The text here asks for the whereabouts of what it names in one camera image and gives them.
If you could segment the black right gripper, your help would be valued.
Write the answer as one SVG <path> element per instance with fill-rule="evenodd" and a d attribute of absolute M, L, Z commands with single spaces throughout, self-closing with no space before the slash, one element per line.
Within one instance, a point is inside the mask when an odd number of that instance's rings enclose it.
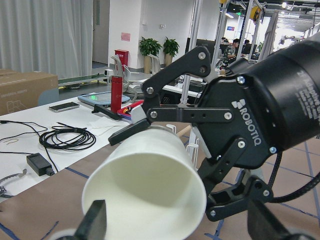
<path fill-rule="evenodd" d="M 220 77 L 205 86 L 197 104 L 162 104 L 165 85 L 187 74 L 206 78 L 212 72 L 209 52 L 197 46 L 142 84 L 144 102 L 132 111 L 132 125 L 113 133 L 113 146 L 146 130 L 152 122 L 190 123 L 212 158 L 198 169 L 207 202 L 205 214 L 216 222 L 248 209 L 250 200 L 273 198 L 272 189 L 258 176 L 243 171 L 238 182 L 212 192 L 230 169 L 255 169 L 271 155 L 320 132 L 320 44 L 305 40 L 279 50 L 243 70 L 240 76 Z M 231 120 L 224 115 L 231 111 Z"/>

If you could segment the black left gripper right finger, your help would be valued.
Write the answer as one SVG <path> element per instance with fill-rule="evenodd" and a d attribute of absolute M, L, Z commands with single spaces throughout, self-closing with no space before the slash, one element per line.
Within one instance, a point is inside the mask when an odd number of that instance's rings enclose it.
<path fill-rule="evenodd" d="M 259 200 L 248 203 L 247 230 L 252 240 L 290 240 L 291 234 Z"/>

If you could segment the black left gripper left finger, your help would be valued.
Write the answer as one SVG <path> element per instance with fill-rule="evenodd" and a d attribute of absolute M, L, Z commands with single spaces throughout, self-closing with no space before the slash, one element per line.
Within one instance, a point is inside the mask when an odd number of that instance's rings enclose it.
<path fill-rule="evenodd" d="M 105 200 L 94 200 L 78 226 L 74 237 L 77 240 L 104 240 L 107 231 Z"/>

